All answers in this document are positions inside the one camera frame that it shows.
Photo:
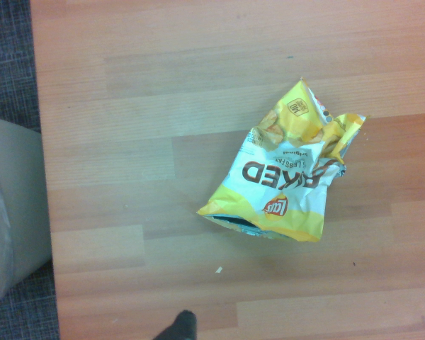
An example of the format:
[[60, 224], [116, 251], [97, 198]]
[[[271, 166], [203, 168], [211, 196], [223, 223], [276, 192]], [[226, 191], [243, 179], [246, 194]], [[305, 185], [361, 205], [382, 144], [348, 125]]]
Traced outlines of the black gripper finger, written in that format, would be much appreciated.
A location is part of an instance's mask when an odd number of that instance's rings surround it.
[[174, 322], [159, 333], [154, 340], [196, 340], [197, 318], [190, 310], [180, 312]]

